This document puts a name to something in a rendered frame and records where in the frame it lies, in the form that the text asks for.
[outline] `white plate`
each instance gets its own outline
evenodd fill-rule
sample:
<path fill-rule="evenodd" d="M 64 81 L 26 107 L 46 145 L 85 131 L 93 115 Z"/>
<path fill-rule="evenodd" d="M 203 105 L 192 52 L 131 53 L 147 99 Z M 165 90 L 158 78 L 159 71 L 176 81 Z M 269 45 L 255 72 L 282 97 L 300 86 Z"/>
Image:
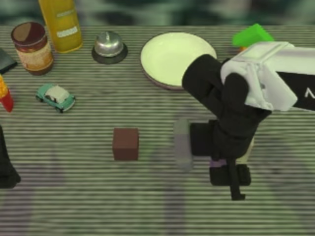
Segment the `white plate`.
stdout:
<path fill-rule="evenodd" d="M 141 51 L 141 65 L 149 79 L 166 89 L 182 89 L 188 66 L 199 56 L 217 58 L 214 48 L 204 39 L 183 32 L 160 34 L 149 40 Z"/>

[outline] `table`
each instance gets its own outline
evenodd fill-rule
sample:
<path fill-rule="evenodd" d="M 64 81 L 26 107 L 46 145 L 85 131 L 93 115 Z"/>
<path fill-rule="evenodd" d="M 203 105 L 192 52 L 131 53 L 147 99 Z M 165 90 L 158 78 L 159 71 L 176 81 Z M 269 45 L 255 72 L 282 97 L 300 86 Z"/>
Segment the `table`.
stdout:
<path fill-rule="evenodd" d="M 0 191 L 0 236 L 220 236 L 315 234 L 315 115 L 292 110 L 264 121 L 250 159 L 252 185 L 244 202 L 209 183 L 208 160 L 189 174 L 175 167 L 172 127 L 178 118 L 213 116 L 186 92 L 162 90 L 141 72 L 141 47 L 151 37 L 185 31 L 208 40 L 219 59 L 232 56 L 231 37 L 245 27 L 84 27 L 84 46 L 56 55 L 45 76 L 21 65 L 4 75 L 14 96 L 0 111 L 9 156 L 22 177 Z M 315 46 L 315 27 L 266 27 L 278 41 Z M 9 33 L 0 47 L 17 59 Z M 117 31 L 129 47 L 117 65 L 92 60 L 103 30 Z M 58 83 L 77 97 L 68 113 L 35 100 L 43 83 Z M 114 127 L 138 127 L 140 157 L 113 161 Z"/>

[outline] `teal toy car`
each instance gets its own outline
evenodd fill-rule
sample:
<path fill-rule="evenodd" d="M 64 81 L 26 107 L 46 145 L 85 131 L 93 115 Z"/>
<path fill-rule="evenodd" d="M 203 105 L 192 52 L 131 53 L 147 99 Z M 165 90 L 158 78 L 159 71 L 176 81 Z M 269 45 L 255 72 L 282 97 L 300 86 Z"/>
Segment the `teal toy car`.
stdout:
<path fill-rule="evenodd" d="M 75 103 L 75 97 L 64 88 L 54 84 L 42 85 L 36 93 L 39 102 L 48 103 L 58 113 L 68 111 Z"/>

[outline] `green object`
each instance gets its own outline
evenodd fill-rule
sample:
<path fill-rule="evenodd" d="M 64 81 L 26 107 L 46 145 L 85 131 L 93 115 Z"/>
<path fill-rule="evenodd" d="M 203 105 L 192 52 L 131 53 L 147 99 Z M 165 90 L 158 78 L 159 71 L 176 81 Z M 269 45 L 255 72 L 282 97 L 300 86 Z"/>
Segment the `green object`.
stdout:
<path fill-rule="evenodd" d="M 258 42 L 275 41 L 273 37 L 260 25 L 254 24 L 233 36 L 233 46 L 249 47 Z"/>
<path fill-rule="evenodd" d="M 36 99 L 40 102 L 46 102 L 59 113 L 69 110 L 75 103 L 75 97 L 73 95 L 62 87 L 54 84 L 42 85 L 37 90 Z"/>

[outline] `brown cube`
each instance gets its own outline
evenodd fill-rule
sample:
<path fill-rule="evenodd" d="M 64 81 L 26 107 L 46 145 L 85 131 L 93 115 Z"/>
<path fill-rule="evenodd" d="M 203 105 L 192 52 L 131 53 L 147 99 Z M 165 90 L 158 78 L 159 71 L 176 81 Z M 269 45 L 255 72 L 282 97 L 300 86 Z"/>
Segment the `brown cube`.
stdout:
<path fill-rule="evenodd" d="M 115 161 L 136 161 L 139 153 L 137 128 L 114 128 L 113 154 Z"/>

